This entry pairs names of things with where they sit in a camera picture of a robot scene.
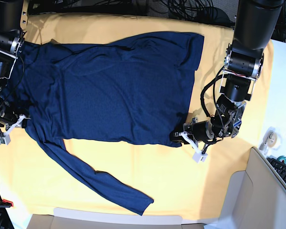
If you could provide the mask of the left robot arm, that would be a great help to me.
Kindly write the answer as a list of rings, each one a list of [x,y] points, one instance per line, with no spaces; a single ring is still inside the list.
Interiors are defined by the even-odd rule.
[[[226,50],[223,67],[200,94],[201,107],[209,118],[175,128],[170,133],[172,142],[190,144],[202,155],[210,145],[225,137],[234,138],[239,133],[246,102],[251,100],[256,81],[261,75],[264,49],[269,43],[281,9],[282,0],[241,0],[238,3],[233,41]],[[216,112],[208,112],[204,94],[221,82],[220,96],[214,98]]]

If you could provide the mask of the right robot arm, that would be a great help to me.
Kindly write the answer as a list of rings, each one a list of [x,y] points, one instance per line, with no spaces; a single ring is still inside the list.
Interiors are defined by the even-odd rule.
[[[10,129],[19,119],[8,102],[8,97],[16,90],[13,87],[7,96],[1,93],[7,86],[11,73],[20,57],[25,32],[20,26],[24,1],[0,0],[0,128]]]

